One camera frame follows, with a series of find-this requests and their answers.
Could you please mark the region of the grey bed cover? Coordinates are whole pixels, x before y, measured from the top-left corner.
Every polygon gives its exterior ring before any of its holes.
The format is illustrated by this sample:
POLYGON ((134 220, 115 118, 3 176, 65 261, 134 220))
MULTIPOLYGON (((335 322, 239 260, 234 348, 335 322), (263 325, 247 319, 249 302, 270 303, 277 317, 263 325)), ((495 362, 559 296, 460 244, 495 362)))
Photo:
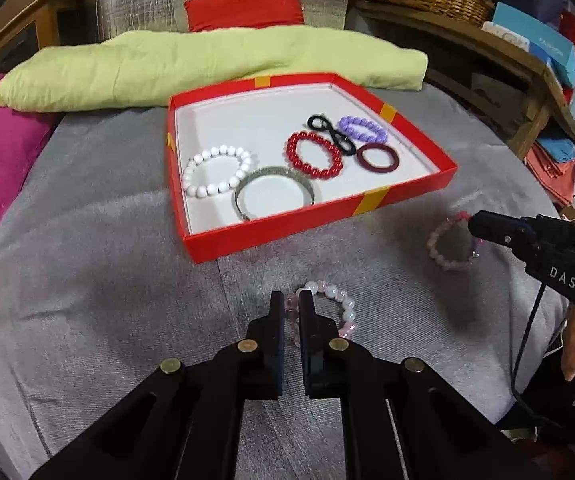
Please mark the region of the grey bed cover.
POLYGON ((459 211, 555 209, 527 168, 433 88, 383 99, 458 164, 444 190, 203 264, 173 222, 165 110, 69 114, 0 223, 0 467, 28 478, 161 360, 193 364, 240 339, 274 289, 309 280, 357 304, 355 340, 425 360, 499 420, 563 322, 511 252, 483 245, 441 270, 426 241, 459 211))

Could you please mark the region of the wooden side bench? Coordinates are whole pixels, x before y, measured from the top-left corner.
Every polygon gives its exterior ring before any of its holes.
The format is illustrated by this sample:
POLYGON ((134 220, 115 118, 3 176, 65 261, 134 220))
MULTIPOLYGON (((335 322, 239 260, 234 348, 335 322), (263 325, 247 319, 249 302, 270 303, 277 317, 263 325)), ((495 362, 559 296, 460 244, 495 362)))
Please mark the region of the wooden side bench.
POLYGON ((524 158, 543 130, 575 143, 575 118, 553 71, 537 56, 445 15, 357 0, 376 36, 426 53, 425 79, 481 117, 524 158))

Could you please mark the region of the blue fashion box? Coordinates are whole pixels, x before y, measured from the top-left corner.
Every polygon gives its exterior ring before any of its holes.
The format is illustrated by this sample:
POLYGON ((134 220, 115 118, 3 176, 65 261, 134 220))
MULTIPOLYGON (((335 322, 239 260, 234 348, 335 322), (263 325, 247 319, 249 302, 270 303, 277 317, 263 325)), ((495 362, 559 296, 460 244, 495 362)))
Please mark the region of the blue fashion box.
POLYGON ((503 2, 496 5, 493 22, 525 37, 544 50, 569 87, 575 87, 575 46, 549 25, 503 2))

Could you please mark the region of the silver metal bangle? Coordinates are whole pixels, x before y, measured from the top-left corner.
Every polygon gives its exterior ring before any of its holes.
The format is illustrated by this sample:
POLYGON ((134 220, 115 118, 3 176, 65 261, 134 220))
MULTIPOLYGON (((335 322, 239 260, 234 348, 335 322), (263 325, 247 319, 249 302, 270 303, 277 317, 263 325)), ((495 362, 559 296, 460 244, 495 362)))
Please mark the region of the silver metal bangle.
POLYGON ((301 172, 266 166, 247 174, 234 188, 232 206, 241 221, 283 214, 317 203, 315 187, 301 172))

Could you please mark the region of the red shallow cardboard box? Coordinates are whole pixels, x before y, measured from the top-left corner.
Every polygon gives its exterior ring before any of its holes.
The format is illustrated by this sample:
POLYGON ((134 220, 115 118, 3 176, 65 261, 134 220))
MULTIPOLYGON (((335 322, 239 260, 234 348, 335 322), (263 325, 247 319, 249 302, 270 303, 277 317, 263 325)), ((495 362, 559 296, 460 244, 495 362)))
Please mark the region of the red shallow cardboard box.
POLYGON ((173 96, 165 160, 176 227, 198 263, 440 190, 457 170, 394 106, 334 74, 257 77, 173 96), (266 166, 304 174, 317 203, 241 221, 233 190, 266 166))

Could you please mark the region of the small red cushion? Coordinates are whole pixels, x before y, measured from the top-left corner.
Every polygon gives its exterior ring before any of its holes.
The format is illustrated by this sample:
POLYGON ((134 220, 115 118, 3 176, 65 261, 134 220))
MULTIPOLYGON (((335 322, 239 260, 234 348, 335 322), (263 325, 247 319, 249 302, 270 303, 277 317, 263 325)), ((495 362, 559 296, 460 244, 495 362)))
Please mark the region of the small red cushion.
POLYGON ((190 32, 305 24, 301 0, 188 0, 184 10, 190 32))

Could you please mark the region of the light green folded blanket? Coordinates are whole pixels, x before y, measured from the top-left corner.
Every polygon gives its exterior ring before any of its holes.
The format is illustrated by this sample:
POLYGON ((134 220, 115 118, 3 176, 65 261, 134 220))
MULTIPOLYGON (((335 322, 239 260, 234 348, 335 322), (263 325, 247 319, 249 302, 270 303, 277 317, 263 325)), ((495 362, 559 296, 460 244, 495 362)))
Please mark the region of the light green folded blanket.
POLYGON ((0 80, 0 107, 83 112, 164 106, 231 80, 332 73, 370 88, 419 90, 429 58, 361 32, 307 25, 210 32, 131 30, 101 44, 48 47, 0 80))

